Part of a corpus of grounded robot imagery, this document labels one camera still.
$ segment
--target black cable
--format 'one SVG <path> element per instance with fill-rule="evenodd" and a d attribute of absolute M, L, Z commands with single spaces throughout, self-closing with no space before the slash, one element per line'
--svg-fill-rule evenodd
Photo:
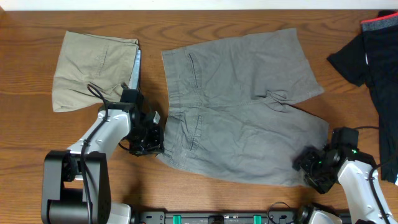
<path fill-rule="evenodd" d="M 374 199 L 376 200 L 376 203 L 377 203 L 377 205 L 378 205 L 378 207 L 380 209 L 381 216 L 383 217 L 383 219 L 386 222 L 386 224 L 390 224 L 390 221 L 387 218 L 386 212 L 384 211 L 383 206 L 381 205 L 380 199 L 377 196 L 377 192 L 376 192 L 376 189 L 374 188 L 374 183 L 373 183 L 373 173 L 379 167 L 380 167 L 380 164 L 377 165 L 376 167 L 373 167 L 371 169 L 371 171 L 369 172 L 369 183 L 371 185 L 371 190 L 372 190 Z"/>
<path fill-rule="evenodd" d="M 360 126 L 360 127 L 356 127 L 354 128 L 355 130 L 359 130 L 359 129 L 379 129 L 378 127 L 375 126 Z"/>
<path fill-rule="evenodd" d="M 311 176 L 311 177 L 312 177 L 312 168 L 313 168 L 314 163 L 315 163 L 315 161 L 312 162 L 312 163 L 311 163 L 311 166 L 310 166 L 310 176 Z"/>
<path fill-rule="evenodd" d="M 268 211 L 267 211 L 267 224 L 269 224 L 269 220 L 270 220 L 273 224 L 276 224 L 276 223 L 273 221 L 273 218 L 269 218 L 269 211 L 273 208 L 274 205 L 277 205 L 277 204 L 284 204 L 284 205 L 286 205 L 286 206 L 290 209 L 290 206 L 287 205 L 285 202 L 275 202 L 275 203 L 273 203 L 273 204 L 268 208 Z"/>
<path fill-rule="evenodd" d="M 104 106 L 105 106 L 105 116 L 104 116 L 104 118 L 102 119 L 100 124 L 97 125 L 97 127 L 95 127 L 95 129 L 90 133 L 90 135 L 83 141 L 83 147 L 81 148 L 81 152 L 80 152 L 80 170 L 81 170 L 81 176 L 83 177 L 83 185 L 84 185 L 85 193 L 86 193 L 88 223 L 92 224 L 93 223 L 93 211 L 92 211 L 92 207 L 91 207 L 90 190 L 88 188 L 85 153 L 86 153 L 87 147 L 90 146 L 90 141 L 93 138 L 93 136 L 95 135 L 95 133 L 100 129 L 100 127 L 108 119 L 108 106 L 106 105 L 105 97 L 102 95 L 102 93 L 94 85 L 87 84 L 87 89 L 88 89 L 88 91 L 90 91 L 90 93 L 92 93 L 96 97 L 102 99 L 102 101 L 104 103 Z"/>
<path fill-rule="evenodd" d="M 124 147 L 120 142 L 119 142 L 119 147 L 122 148 L 122 149 L 124 149 L 124 150 L 130 151 L 130 149 Z"/>

